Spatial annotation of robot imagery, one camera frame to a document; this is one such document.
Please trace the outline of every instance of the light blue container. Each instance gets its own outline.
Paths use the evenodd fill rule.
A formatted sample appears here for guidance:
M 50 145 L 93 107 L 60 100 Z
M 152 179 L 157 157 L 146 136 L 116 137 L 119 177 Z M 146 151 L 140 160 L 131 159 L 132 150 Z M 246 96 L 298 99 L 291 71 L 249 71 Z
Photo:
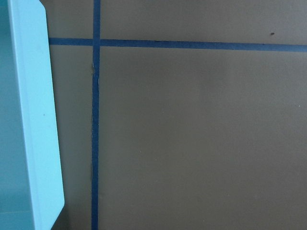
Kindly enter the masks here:
M 49 230 L 63 205 L 45 9 L 0 0 L 0 229 Z

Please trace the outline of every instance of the blue tape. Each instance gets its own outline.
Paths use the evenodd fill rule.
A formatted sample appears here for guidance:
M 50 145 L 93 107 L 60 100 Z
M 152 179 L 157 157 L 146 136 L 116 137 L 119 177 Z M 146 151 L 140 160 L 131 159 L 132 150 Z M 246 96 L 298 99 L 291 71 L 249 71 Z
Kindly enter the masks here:
M 100 0 L 94 0 L 93 15 L 93 97 L 92 97 L 92 230 L 98 230 L 98 153 L 99 153 L 99 71 Z
M 92 39 L 84 38 L 49 38 L 49 45 L 67 45 L 67 46 L 92 46 Z
M 307 52 L 306 45 L 102 39 L 101 46 Z

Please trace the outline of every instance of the blue line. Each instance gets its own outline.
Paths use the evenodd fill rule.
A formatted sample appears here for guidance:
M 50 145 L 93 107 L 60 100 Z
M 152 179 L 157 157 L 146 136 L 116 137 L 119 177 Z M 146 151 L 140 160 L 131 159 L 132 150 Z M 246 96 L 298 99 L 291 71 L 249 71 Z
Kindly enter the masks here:
M 50 37 L 49 45 L 67 45 L 67 46 L 92 46 L 92 39 L 85 38 L 58 38 Z
M 99 153 L 99 71 L 100 0 L 94 0 L 93 15 L 93 97 L 92 97 L 92 230 L 98 230 L 98 153 Z
M 306 45 L 101 39 L 101 46 L 307 52 Z

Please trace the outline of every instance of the horizontal blue tape strip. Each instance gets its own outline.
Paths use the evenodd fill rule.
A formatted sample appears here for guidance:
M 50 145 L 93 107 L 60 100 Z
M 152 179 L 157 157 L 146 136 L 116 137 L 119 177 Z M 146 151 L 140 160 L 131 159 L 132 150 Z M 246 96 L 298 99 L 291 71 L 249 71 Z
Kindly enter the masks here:
M 67 46 L 92 46 L 93 40 L 86 38 L 57 38 L 50 37 L 49 45 L 67 45 Z
M 307 52 L 306 45 L 102 39 L 100 46 Z

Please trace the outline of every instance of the gray surface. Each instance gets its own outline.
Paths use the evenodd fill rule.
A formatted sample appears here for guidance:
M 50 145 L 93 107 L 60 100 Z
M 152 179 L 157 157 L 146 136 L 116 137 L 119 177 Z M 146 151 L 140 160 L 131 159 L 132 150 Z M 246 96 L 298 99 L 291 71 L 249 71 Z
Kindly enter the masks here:
M 101 9 L 102 38 L 307 44 L 305 0 L 104 0 Z
M 92 48 L 50 46 L 65 206 L 53 230 L 91 229 Z
M 49 37 L 93 37 L 93 1 L 40 0 L 46 9 Z
M 306 229 L 307 54 L 101 58 L 101 230 Z

